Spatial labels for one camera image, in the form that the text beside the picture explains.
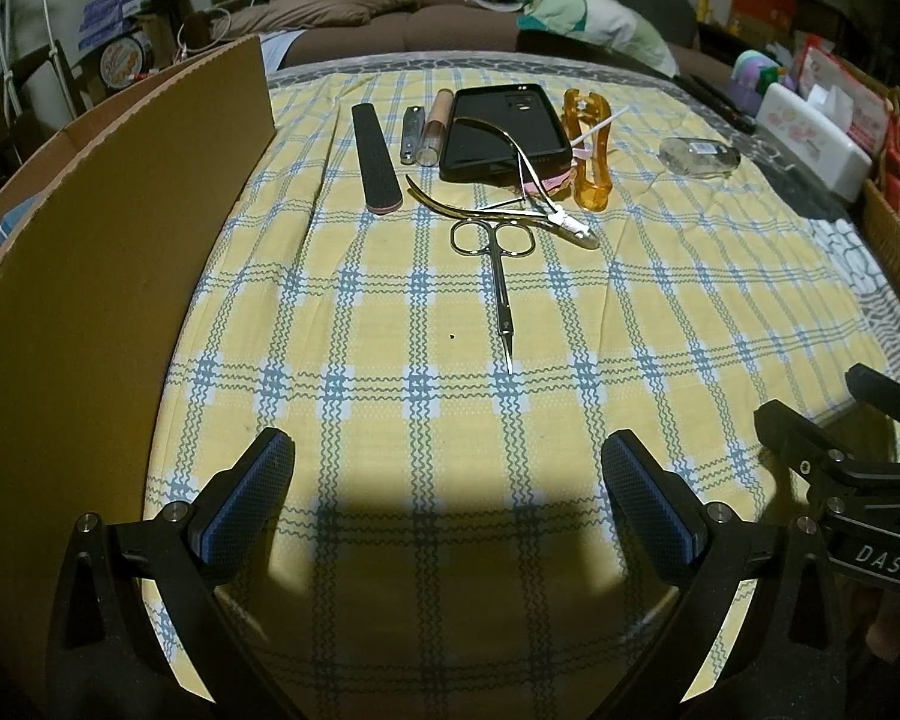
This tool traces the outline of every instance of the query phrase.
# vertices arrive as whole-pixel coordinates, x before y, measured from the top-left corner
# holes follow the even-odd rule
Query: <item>white stick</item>
[[[619,111],[617,111],[615,114],[613,114],[613,116],[608,116],[606,119],[604,119],[602,122],[600,122],[600,124],[597,124],[595,127],[592,127],[591,129],[588,129],[588,131],[587,131],[587,132],[584,132],[583,135],[581,135],[580,137],[578,137],[578,138],[573,138],[573,140],[570,141],[570,146],[576,146],[578,143],[583,143],[583,139],[584,139],[584,138],[586,138],[586,137],[589,136],[589,135],[592,135],[592,134],[593,134],[594,132],[596,132],[598,129],[603,129],[604,127],[607,126],[607,124],[610,124],[610,122],[612,122],[612,121],[613,121],[614,119],[616,119],[618,116],[620,116],[621,114],[626,113],[626,111],[629,111],[629,109],[631,109],[631,107],[630,107],[629,105],[625,105],[623,108],[621,108],[621,109],[620,109]]]

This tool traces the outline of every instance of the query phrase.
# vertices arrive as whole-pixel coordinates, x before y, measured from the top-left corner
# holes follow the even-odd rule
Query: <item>gray cushion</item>
[[[648,20],[668,43],[690,47],[697,37],[697,14],[687,0],[616,0]]]

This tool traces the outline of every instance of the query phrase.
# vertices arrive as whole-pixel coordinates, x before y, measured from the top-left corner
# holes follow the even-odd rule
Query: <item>cardboard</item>
[[[140,517],[194,286],[272,135],[250,37],[130,106],[0,249],[0,659],[39,704],[71,529],[82,512]],[[53,170],[66,148],[46,156]]]
[[[76,121],[67,124],[34,153],[0,189],[0,219],[11,208],[50,186],[60,172],[87,143],[109,127],[117,117],[130,110],[146,95],[163,85],[191,63],[175,65],[155,76],[138,81],[120,94],[91,108]]]

